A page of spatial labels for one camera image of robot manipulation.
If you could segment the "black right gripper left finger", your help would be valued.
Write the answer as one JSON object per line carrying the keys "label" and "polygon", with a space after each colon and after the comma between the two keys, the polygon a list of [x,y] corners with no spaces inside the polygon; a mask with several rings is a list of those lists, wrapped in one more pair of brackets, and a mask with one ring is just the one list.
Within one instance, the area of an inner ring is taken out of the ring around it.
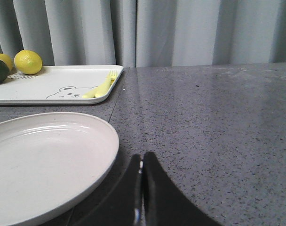
{"label": "black right gripper left finger", "polygon": [[111,193],[75,226],[139,226],[142,213],[143,162],[140,155],[130,163]]}

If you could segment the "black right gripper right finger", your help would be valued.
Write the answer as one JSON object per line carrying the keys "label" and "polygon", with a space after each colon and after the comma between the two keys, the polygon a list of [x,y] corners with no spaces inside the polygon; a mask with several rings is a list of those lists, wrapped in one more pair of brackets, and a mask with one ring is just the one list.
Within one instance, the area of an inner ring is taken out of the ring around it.
{"label": "black right gripper right finger", "polygon": [[143,190],[148,226],[219,225],[186,198],[153,152],[147,152],[143,158]]}

